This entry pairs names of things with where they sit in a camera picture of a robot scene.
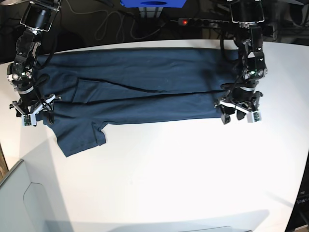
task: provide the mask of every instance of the blue box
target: blue box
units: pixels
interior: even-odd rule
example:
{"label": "blue box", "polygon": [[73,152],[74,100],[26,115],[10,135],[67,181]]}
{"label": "blue box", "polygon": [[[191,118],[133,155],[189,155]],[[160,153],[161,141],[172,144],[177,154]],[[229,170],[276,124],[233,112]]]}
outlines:
{"label": "blue box", "polygon": [[186,0],[121,0],[120,3],[127,7],[175,7],[182,8]]}

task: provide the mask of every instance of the shirt sleeve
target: shirt sleeve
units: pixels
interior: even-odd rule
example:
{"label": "shirt sleeve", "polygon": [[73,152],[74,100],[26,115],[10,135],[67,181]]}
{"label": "shirt sleeve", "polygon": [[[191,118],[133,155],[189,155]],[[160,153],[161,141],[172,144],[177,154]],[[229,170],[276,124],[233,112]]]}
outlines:
{"label": "shirt sleeve", "polygon": [[57,119],[53,125],[46,123],[55,133],[57,143],[66,157],[106,143],[105,135],[90,120]]}

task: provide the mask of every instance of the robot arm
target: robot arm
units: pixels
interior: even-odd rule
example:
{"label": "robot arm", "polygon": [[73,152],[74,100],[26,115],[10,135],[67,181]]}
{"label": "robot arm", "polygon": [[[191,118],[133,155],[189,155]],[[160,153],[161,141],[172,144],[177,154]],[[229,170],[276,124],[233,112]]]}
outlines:
{"label": "robot arm", "polygon": [[59,11],[60,1],[54,2],[30,2],[20,23],[25,25],[26,30],[16,43],[16,57],[14,62],[8,66],[7,78],[15,91],[20,96],[19,101],[10,104],[10,109],[16,109],[16,116],[22,118],[24,126],[36,125],[36,114],[41,110],[48,112],[50,123],[53,123],[53,101],[54,94],[48,97],[39,92],[39,83],[43,83],[48,76],[41,80],[32,77],[34,68],[37,68],[37,49],[41,45],[41,33],[49,31],[53,20]]}
{"label": "robot arm", "polygon": [[[230,122],[230,115],[237,112],[238,120],[247,116],[248,122],[261,121],[258,109],[263,94],[255,92],[259,80],[267,74],[263,53],[262,28],[264,22],[261,0],[227,0],[230,5],[232,22],[238,24],[234,34],[234,42],[238,47],[239,58],[235,62],[237,78],[235,83],[222,85],[227,94],[220,98],[216,107],[221,109],[224,124]],[[221,48],[224,55],[224,44]]]}

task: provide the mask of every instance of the white table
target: white table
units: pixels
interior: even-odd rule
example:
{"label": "white table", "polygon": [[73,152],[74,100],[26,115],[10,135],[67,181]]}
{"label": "white table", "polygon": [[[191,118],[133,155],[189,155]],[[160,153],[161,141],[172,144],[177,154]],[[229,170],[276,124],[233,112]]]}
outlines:
{"label": "white table", "polygon": [[[234,48],[232,42],[226,46]],[[87,48],[218,48],[212,40]],[[8,106],[18,95],[0,65],[0,143],[11,167],[24,159],[45,186],[67,232],[180,232],[232,226],[283,232],[309,149],[309,47],[265,43],[258,86],[263,122],[220,119],[108,125],[107,144],[69,158],[42,123],[22,127]]]}

